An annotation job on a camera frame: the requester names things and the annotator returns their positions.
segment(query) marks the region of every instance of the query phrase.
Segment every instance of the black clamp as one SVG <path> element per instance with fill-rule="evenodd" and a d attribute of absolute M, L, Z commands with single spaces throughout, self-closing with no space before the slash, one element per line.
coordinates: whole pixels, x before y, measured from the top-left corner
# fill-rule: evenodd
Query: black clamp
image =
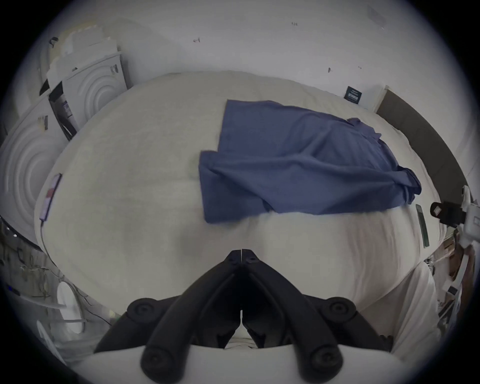
<path fill-rule="evenodd" d="M 259 348 L 295 345 L 299 372 L 311 383 L 340 371 L 338 344 L 387 349 L 351 301 L 302 295 L 251 250 L 236 250 L 181 296 L 132 302 L 95 353 L 145 345 L 143 372 L 157 383 L 175 383 L 190 345 L 224 348 L 240 325 L 240 311 Z"/>

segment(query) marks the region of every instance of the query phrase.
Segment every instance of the white appliance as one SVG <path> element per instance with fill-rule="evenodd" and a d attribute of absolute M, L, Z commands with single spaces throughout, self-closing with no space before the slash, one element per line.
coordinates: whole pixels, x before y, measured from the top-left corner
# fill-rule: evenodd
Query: white appliance
<path fill-rule="evenodd" d="M 10 130 L 0 148 L 0 216 L 37 245 L 34 208 L 40 190 L 68 140 L 48 101 L 40 96 Z"/>
<path fill-rule="evenodd" d="M 62 85 L 75 128 L 81 129 L 101 108 L 127 90 L 120 52 L 76 70 Z"/>

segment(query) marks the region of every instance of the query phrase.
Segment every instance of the dark wooden panel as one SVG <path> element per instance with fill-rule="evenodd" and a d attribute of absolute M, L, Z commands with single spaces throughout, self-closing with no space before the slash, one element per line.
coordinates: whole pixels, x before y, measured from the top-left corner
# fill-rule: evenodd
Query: dark wooden panel
<path fill-rule="evenodd" d="M 462 187 L 467 185 L 467 180 L 447 144 L 427 120 L 390 90 L 387 90 L 377 114 L 408 138 L 410 146 L 422 159 L 440 199 L 460 204 Z"/>

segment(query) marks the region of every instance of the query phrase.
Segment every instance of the white bedsheet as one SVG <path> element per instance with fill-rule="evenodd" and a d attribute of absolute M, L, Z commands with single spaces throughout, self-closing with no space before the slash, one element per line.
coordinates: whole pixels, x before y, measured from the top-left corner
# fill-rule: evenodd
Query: white bedsheet
<path fill-rule="evenodd" d="M 379 335 L 393 336 L 393 355 L 412 368 L 421 368 L 440 346 L 437 308 L 432 273 L 420 263 L 361 314 Z"/>
<path fill-rule="evenodd" d="M 203 219 L 201 150 L 216 150 L 225 102 L 273 100 L 342 118 L 382 134 L 422 193 L 411 206 L 368 214 L 264 214 L 238 223 Z M 378 115 L 296 82 L 243 72 L 162 76 L 97 113 L 59 157 L 63 173 L 43 228 L 52 260 L 81 290 L 117 313 L 140 297 L 181 294 L 233 249 L 250 248 L 302 293 L 343 296 L 365 308 L 396 287 L 433 250 L 444 228 L 430 217 L 439 196 L 406 137 Z M 415 209 L 425 213 L 423 248 Z"/>

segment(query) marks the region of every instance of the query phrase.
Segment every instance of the blue shirt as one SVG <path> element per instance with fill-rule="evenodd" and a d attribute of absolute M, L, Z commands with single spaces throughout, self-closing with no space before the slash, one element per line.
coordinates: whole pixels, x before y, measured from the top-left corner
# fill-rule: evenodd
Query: blue shirt
<path fill-rule="evenodd" d="M 199 172 L 208 223 L 259 215 L 383 211 L 410 204 L 421 185 L 380 134 L 359 119 L 273 101 L 228 100 L 218 151 Z"/>

